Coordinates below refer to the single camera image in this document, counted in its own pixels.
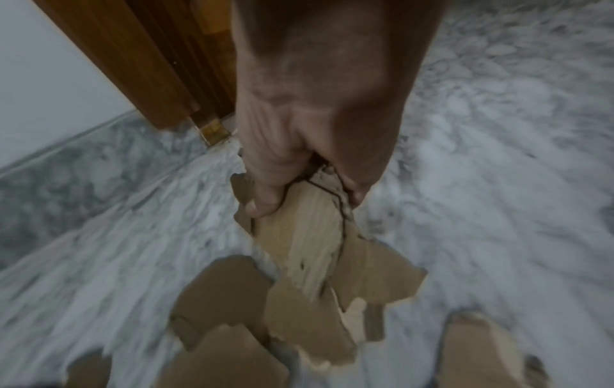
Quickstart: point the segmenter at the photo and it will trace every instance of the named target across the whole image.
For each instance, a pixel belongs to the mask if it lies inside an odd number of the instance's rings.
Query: white marble floor
[[[478,309],[539,356],[556,386],[614,380],[614,4],[453,13],[407,103],[359,222],[430,272],[391,308],[387,339],[296,387],[423,387],[450,312]],[[177,347],[182,287],[254,254],[234,225],[235,141],[0,272],[0,384],[55,380],[84,350],[113,386],[148,387]]]

